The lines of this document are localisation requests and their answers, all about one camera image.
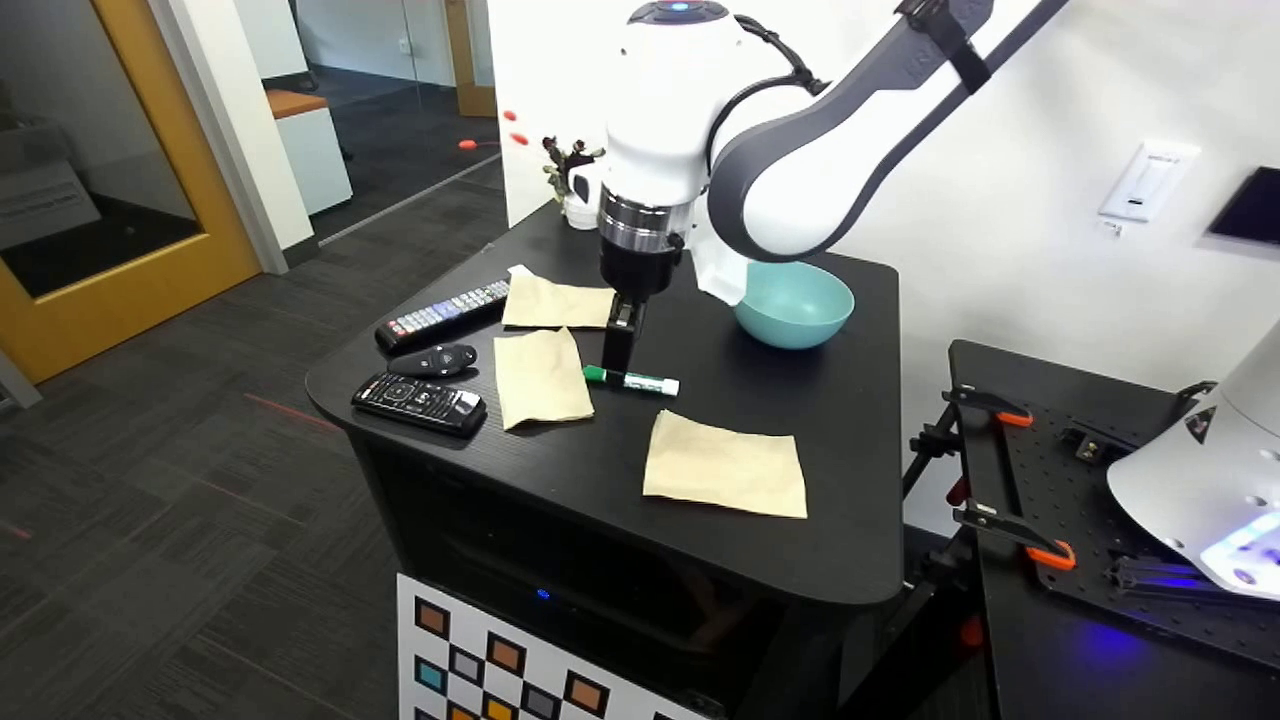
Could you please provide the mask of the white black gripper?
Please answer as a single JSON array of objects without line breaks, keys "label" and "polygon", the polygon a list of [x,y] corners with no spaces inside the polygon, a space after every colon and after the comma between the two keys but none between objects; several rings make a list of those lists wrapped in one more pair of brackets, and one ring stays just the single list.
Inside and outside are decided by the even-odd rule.
[{"label": "white black gripper", "polygon": [[674,204],[641,204],[604,190],[598,233],[604,247],[600,271],[626,295],[613,304],[600,364],[610,374],[627,374],[631,326],[641,304],[670,290],[674,269],[685,255],[688,213]]}]

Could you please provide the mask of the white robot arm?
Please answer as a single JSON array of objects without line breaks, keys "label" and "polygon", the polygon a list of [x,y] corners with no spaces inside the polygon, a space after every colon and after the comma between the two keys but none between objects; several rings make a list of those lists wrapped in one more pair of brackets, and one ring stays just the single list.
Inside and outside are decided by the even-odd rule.
[{"label": "white robot arm", "polygon": [[896,0],[835,79],[720,0],[644,0],[617,44],[588,207],[617,290],[604,364],[631,361],[641,310],[688,247],[688,213],[747,261],[804,261],[865,216],[928,141],[1067,0]]}]

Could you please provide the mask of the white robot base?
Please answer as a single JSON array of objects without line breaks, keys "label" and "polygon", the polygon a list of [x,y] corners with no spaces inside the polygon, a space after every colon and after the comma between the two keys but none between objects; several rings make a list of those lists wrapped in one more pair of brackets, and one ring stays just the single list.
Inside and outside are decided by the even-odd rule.
[{"label": "white robot base", "polygon": [[1117,460],[1107,493],[1217,587],[1280,602],[1280,326],[1155,442]]}]

